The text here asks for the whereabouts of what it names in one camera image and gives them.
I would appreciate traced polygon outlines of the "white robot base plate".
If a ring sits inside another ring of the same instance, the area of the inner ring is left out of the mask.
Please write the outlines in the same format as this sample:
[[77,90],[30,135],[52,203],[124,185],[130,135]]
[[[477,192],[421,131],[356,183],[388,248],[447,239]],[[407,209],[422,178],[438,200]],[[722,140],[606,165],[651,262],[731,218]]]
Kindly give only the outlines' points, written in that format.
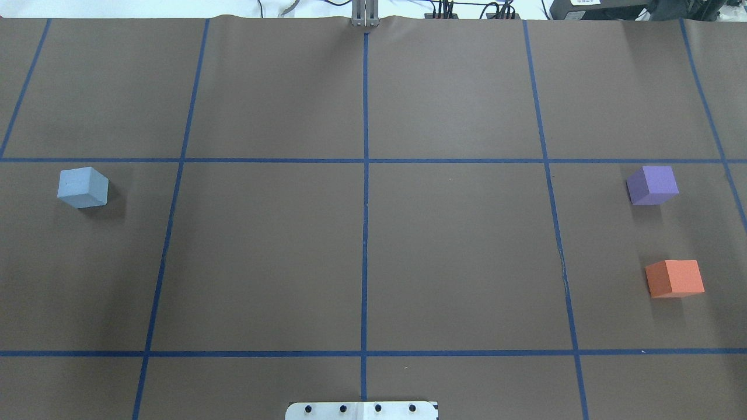
[[431,401],[342,401],[290,404],[285,419],[438,419]]

